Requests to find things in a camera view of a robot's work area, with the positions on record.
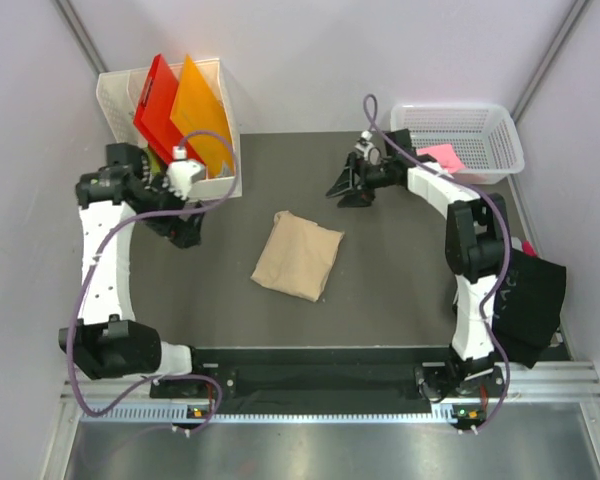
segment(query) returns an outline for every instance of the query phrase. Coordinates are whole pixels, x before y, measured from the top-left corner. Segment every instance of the basket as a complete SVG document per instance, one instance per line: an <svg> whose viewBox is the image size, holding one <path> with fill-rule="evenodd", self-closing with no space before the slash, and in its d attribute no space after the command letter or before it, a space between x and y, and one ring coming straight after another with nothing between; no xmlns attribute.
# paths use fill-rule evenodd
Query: basket
<svg viewBox="0 0 600 480"><path fill-rule="evenodd" d="M453 174L474 184L494 184L524 168L518 132L500 105L396 105L391 130L408 128L414 148L450 143L467 167Z"/></svg>
<svg viewBox="0 0 600 480"><path fill-rule="evenodd" d="M195 62L196 66L211 87L213 94L222 103L227 120L233 149L236 153L238 164L238 186L231 195L242 196L242 163L240 162L240 134L238 124L233 115L231 102L222 75L222 65L219 59ZM180 78L182 64L170 65L171 70ZM149 67L135 70L122 70L119 72L102 73L98 78L96 97L104 113L109 128L117 142L127 142L139 147L146 147L147 141L133 125L136 106L142 94L144 82L149 72ZM219 198L229 190L233 176L200 180L193 186L190 199L210 200Z"/></svg>

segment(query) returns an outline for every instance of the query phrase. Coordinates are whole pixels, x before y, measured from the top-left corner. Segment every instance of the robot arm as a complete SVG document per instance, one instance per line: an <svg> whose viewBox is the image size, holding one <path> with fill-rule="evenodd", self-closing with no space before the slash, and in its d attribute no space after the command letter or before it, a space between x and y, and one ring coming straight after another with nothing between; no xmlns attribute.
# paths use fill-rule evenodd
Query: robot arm
<svg viewBox="0 0 600 480"><path fill-rule="evenodd" d="M179 210L205 168L184 157L166 174L152 175L145 152L129 144L107 146L107 164L82 175L76 185L83 230L83 280L95 252L109 231L143 212ZM157 217L145 223L171 243L188 248L200 243L203 215ZM76 330L74 361L91 379L132 374L178 375L193 370L193 349L160 341L158 333L135 322L129 295L129 246L134 223L113 237L98 260L85 295ZM59 332L66 351L68 329Z"/></svg>
<svg viewBox="0 0 600 480"><path fill-rule="evenodd" d="M389 136L417 156L408 130L391 132ZM361 137L366 145L370 143L368 137L364 133ZM485 305L486 319L482 318L479 306L496 283L504 252L503 234L491 210L475 192L442 178L448 173L429 155L417 157L421 162L429 162L428 166L438 172L437 175L407 163L389 145L388 157L376 164L369 161L366 152L356 145L327 197L342 196L338 203L340 208L368 207L375 199L376 188L398 185L426 200L445 217L445 256L458 285L457 327L446 364L447 382L459 386L490 374L494 365L494 347L485 321L491 325L493 299ZM506 220L502 197L493 194L491 198ZM486 230L479 233L476 226Z"/></svg>

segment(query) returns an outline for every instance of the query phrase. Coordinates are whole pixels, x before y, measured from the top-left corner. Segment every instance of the wire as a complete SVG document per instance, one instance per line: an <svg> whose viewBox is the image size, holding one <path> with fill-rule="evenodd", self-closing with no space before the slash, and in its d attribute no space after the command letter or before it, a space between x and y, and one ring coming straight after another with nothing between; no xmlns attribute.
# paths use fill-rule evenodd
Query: wire
<svg viewBox="0 0 600 480"><path fill-rule="evenodd" d="M368 107L369 100L371 100L373 103L373 111L369 111L369 107ZM398 145L393 140L391 140L391 138L389 138L389 136L386 133L384 133L382 131L382 129L378 126L378 124L376 122L376 118L378 116L378 99L376 98L376 96L374 94L369 93L369 94L365 95L364 100L362 101L362 109L364 111L365 116L367 117L367 120L369 121L369 125L370 125L369 130L374 130L378 135L380 135L380 137L382 137L382 139L386 143L391 145L395 151L400 153L400 155L402 155L406 160L408 160L412 164L416 165L419 168L422 168L425 172L428 172L432 175L438 175L438 172L436 172L432 168L428 167L426 164L419 161L413 155L409 154L409 152L404 150L400 145ZM500 226L500 230L502 231L502 236L503 236L503 240L504 240L504 256L502 259L502 268L501 268L500 272L498 273L498 276L496 278L496 283L494 284L493 288L491 290L489 290L487 295L485 295L485 297L480 302L480 315L482 316L482 319L484 321L484 326L487 330L487 334L489 335L489 338L491 339L491 342L495 346L496 350L498 350L498 353L500 353L500 355L502 356L502 360L504 361L506 378L504 381L504 388L502 389L502 394L500 395L500 398L498 399L498 403L494 407L493 412L491 413L491 415L489 415L487 417L487 419L484 421L484 423L482 425L480 425L480 427L478 427L478 431L482 431L491 422L491 419L494 418L497 415L497 413L500 411L500 408L502 407L502 404L504 403L504 399L507 397L507 392L509 391L509 383L510 383L510 379L511 379L511 366L509 365L509 357L507 357L507 353L504 351L504 348L502 348L502 345L500 345L500 342L498 342L495 335L493 334L493 331L491 330L491 326L489 325L489 322L487 320L487 315L484 310L486 303L496 294L496 292L502 285L502 282L504 282L504 280L506 278L507 270L509 269L509 263L511 261L511 238L509 236L509 229L507 228L507 223L505 222L504 217L502 216L502 213L500 212L500 210L498 210L498 207L496 207L496 204L485 192L483 192L479 188L475 187L474 185L464 183L453 177L441 176L441 178L444 178L449 183L458 185L460 187L466 188L468 190L471 190L472 192L477 193L480 196L480 198L482 198L482 200L484 200L484 202L491 209L493 216L496 218L498 225Z"/></svg>
<svg viewBox="0 0 600 480"><path fill-rule="evenodd" d="M73 362L73 359L74 359L74 357L73 357L73 355L74 355L73 342L75 341L75 337L76 337L76 327L78 325L78 317L80 315L80 308L82 307L82 302L84 301L86 292L89 289L89 285L91 284L91 281L93 280L93 275L95 274L95 271L96 271L96 268L98 267L100 258L102 257L102 252L107 247L107 245L109 244L111 239L127 225L130 225L134 222L138 222L140 220L145 220L147 218L176 217L176 216L180 216L180 215L195 215L195 214L211 211L215 208L218 208L225 201L227 201L227 199L229 199L229 197L231 197L233 192L236 190L236 188L238 186L238 182L239 182L239 177L240 177L240 166L238 164L236 154L233 151L233 147L226 139L224 139L222 136L220 136L217 133L212 132L210 130L196 130L195 132L192 132L192 133L186 135L185 137L183 137L182 140L180 141L180 146L184 146L184 144L190 138L196 137L199 135L207 135L207 136L216 138L231 153L231 157L233 158L233 165L235 166L235 173L234 173L233 181L231 182L231 185L230 185L227 193L225 193L218 200L207 203L206 205L204 205L202 207L185 208L182 210L162 210L162 211L155 211L155 212L145 212L145 213L141 213L139 215L134 215L132 217L129 217L126 220L123 220L118 225L116 225L111 230L109 230L109 233L107 233L105 235L105 237L102 239L102 242L100 242L100 245L98 246L98 248L96 249L96 252L94 254L94 257L93 257L94 263L89 267L89 270L87 270L87 274L85 275L84 280L82 281L82 286L78 293L78 298L76 299L76 302L73 305L73 313L71 315L71 320L69 322L69 328L68 328L68 332L67 332L67 371L69 373L69 383L71 384L71 390L73 391L76 401L78 402L78 405L80 405L80 408L82 409L82 411L90 417L101 417L103 415L106 415L111 410L113 410L116 407L116 405L118 405L127 395L129 395L129 393L134 391L136 388L140 387L141 385L143 385L147 382L151 382L151 381L159 379L159 378L164 378L167 380L200 380L200 381L208 382L216 388L216 390L218 392L218 398L215 402L214 408L210 412L210 414L207 415L204 422L202 422L199 425L199 427L194 430L195 432L199 432L206 427L206 425L211 421L213 416L218 411L220 404L222 403L222 388L220 387L218 382L216 382L211 377L208 377L206 375L194 375L194 374L165 375L165 376L152 375L152 376L143 378L142 380L138 380L136 383L129 386L129 388L124 390L108 406L106 406L102 410L93 410L92 408L89 407L89 405L87 405L87 402L86 402L84 396L82 395L82 392L80 391L80 385L78 384L78 379L76 376L76 366Z"/></svg>

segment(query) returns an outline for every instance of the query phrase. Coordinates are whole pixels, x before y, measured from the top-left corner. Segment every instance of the beige towel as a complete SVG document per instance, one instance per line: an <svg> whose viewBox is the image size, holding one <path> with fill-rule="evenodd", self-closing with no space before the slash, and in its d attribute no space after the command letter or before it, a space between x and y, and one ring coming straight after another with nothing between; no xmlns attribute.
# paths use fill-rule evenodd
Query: beige towel
<svg viewBox="0 0 600 480"><path fill-rule="evenodd" d="M316 302L324 290L344 232L290 212L278 212L251 279L265 288Z"/></svg>

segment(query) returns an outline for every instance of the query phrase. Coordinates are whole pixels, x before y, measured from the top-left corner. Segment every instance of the orange folder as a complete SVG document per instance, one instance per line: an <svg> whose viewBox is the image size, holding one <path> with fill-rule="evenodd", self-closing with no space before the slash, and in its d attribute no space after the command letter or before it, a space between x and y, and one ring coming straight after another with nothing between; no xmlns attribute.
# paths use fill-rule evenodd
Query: orange folder
<svg viewBox="0 0 600 480"><path fill-rule="evenodd" d="M171 121L180 133L211 130L231 144L231 132L224 106L215 97L189 55L185 57L182 66L180 86L171 110ZM207 166L209 178L233 175L231 152L218 140L200 135L190 139L189 145L200 154Z"/></svg>
<svg viewBox="0 0 600 480"><path fill-rule="evenodd" d="M178 79L164 57L157 55L147 74L133 124L167 165L173 161L173 147L182 140L182 134L170 119L177 91ZM189 143L186 147L189 158L201 160Z"/></svg>

